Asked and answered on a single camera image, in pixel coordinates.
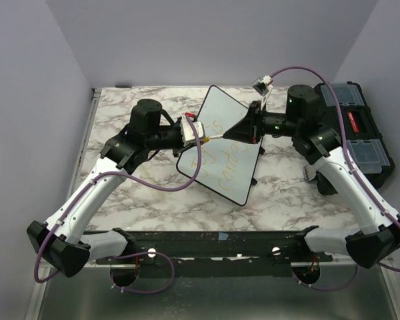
marble tabletop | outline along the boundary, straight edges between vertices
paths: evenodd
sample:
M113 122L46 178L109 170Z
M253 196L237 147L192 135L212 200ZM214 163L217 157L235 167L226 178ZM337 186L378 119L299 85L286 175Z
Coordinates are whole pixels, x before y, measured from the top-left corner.
M248 106L260 96L252 88L222 88ZM139 99L150 98L176 118L197 112L208 87L105 88L90 134L81 179L99 157L108 138L129 122L131 108ZM284 112L287 88L274 88L267 104L273 112ZM246 206L240 207L220 195L193 183L185 190L166 193L126 180L106 200L88 226L90 230L155 231L274 231L301 230L310 225L338 229L356 227L354 216L338 195L324 197L315 185L304 182L301 169L307 164L291 146L290 138L263 141L265 154L259 157ZM184 184L187 178L175 168L171 151L161 151L142 164L135 176L166 187Z

white wall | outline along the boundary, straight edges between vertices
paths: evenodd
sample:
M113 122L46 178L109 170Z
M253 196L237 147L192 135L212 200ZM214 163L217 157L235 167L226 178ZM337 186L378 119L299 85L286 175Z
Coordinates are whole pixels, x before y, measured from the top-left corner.
M377 0L47 0L93 86L250 85L304 64L332 79ZM279 84L311 83L304 72Z
M65 198L90 86L43 0L0 0L0 319L23 319L34 250L25 232Z
M336 80L359 82L375 111L396 166L383 195L400 212L400 0L378 2ZM394 256L400 266L400 250Z

black base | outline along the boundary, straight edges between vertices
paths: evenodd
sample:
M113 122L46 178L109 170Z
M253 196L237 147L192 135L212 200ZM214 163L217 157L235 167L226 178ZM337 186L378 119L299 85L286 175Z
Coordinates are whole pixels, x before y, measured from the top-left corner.
M332 260L331 256L309 250L304 237L312 229L314 227L304 231L134 231L131 235L136 238L137 251L154 248L168 255L175 266L176 277L291 277L292 262L310 263L314 256L322 262ZM246 258L234 260L237 254ZM222 257L222 260L212 260L212 257ZM100 265L136 264L135 258L98 259L96 262ZM170 274L169 263L161 257L144 256L139 259L139 267L140 278L167 278ZM122 286L133 282L137 274L134 267L111 268L110 272L115 275L115 283Z
M400 230L392 224L381 231L364 235L359 231L345 238L348 254L363 268L374 264L400 248Z

purple cable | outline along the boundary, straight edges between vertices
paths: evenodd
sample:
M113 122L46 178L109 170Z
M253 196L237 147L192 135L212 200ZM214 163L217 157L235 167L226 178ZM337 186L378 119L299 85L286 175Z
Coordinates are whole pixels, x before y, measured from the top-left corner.
M152 185L144 180L140 180L140 178L136 178L132 175L129 175L127 173L124 172L113 172L113 171L108 171L108 172L104 172L98 176L96 176L95 178L93 178L93 183L95 184L96 182L98 182L98 180L108 176L108 175L119 175L122 177L126 177L128 179L132 179L136 182L139 182L142 185L145 185L147 187L153 188L155 190L159 190L159 191L167 191L167 192L175 192L175 191L180 191L185 189L186 187L190 186L190 184L192 184L195 181L195 178L197 178L199 172L200 172L200 166L201 166L201 145L200 145L200 138L199 135L197 133L197 130L194 127L193 122L191 121L191 119L189 118L189 116L185 116L188 120L188 124L190 125L191 129L193 130L194 133L194 137L195 137L195 143L197 145L197 166L195 168L194 174L193 176L190 178L190 180L188 180L186 183L184 183L182 186L179 187L175 187L175 188L164 188L164 187L160 187L157 185ZM61 223L63 222L63 220L68 216L68 214L70 213L70 211L72 210L72 208L74 208L74 206L79 202L79 200L82 198L82 196L84 196L84 194L86 193L87 190L90 189L90 187L93 184L88 183L84 188L82 188L82 190L79 192L79 194L77 196L75 196L75 198L72 200L72 202L69 204L68 208L63 212L63 214L60 216L60 218L58 219L58 221L60 221ZM45 252L45 248L47 246L47 244L49 243L49 240L52 238L52 236L55 234L55 231L59 228L60 224L57 222L52 229L50 230L50 232L46 235L46 238L43 240L40 248L39 248L39 252L35 258L35 264L34 264L34 280L37 283L44 283L47 282L48 280L52 279L54 276L56 276L59 273L59 270L56 270L54 273L52 273L51 275L49 275L48 277L44 278L44 279L40 279L39 278L39 268L40 268L40 262L41 262L41 257L43 256L43 253Z
M150 291L134 290L134 289L124 288L124 287L119 287L118 285L116 285L114 282L113 274L111 274L110 278L111 278L111 281L113 282L113 285L120 290L123 290L126 292L132 292L132 293L139 293L142 295L152 295L154 293L159 293L159 292L162 292L162 291L170 288L173 284L173 281L175 280L175 266L173 265L171 258L166 256L164 253L161 253L161 252L138 252L138 253L134 253L132 255L122 255L120 257L113 257L113 258L114 259L128 259L128 258L139 257L141 255L160 255L163 258L165 258L167 260L167 262L169 262L169 264L171 265L172 274L171 274L171 278L170 278L169 282L164 287L162 287L160 289L156 289L156 290L150 290Z
M357 279L357 277L359 276L359 273L360 273L360 267L359 267L359 265L355 265L355 273L354 273L354 276L351 278L351 280L348 281L346 284L340 286L340 287L334 287L334 288L313 287L313 286L308 285L308 284L302 282L301 280L299 280L299 278L296 276L296 274L294 272L292 272L292 276L298 281L298 284L300 284L300 285L302 285L302 286L304 286L306 288L312 289L312 290L317 290L317 291L338 291L338 290L344 290L344 289L348 288Z
M335 100L335 104L336 104L336 111L338 113L339 128L341 129L342 150L343 150L344 158L345 158L345 160L346 160L346 162L348 164L348 168L350 168L350 170L353 170L354 169L354 165L351 163L351 160L350 160L349 154L348 154L347 138L345 136L345 126L344 126L344 121L343 121L343 117L342 117L342 110L341 110L341 107L339 105L339 101L338 101L338 98L336 96L336 93L333 90L331 84L328 81L326 81L325 78L322 75L320 75L318 72L316 72L316 71L314 71L314 70L312 70L310 68L300 66L300 65L294 65L294 66L291 66L291 67L286 67L286 68L280 69L280 70L272 73L270 75L270 77L273 79L274 76L278 75L279 73L281 73L283 71L286 71L286 70L290 70L290 69L301 69L301 70L306 70L306 71L309 71L311 73L314 73L316 76L318 76L318 78L320 78L320 80L322 80L322 82L326 85L326 87L328 88L328 90L332 94L332 98L333 98L333 100ZM356 180L359 182L359 184L363 188L363 190L368 194L368 196L370 196L370 198L376 204L376 206L379 208L379 210L381 210L381 212L384 213L384 215L388 219L390 219L391 222L393 222L400 229L400 223L398 222L398 220L396 220L392 215L390 215L389 213L386 212L385 207L382 205L380 200L378 200L378 198L376 198L376 196L373 194L372 190L370 190L368 188L366 183L360 177L360 174L357 172L357 170L353 170L352 172L353 172L353 175L356 178ZM379 262L378 265L380 265L381 267L390 269L392 271L400 272L399 268L394 268L392 266L385 265L385 264L383 264L381 262Z

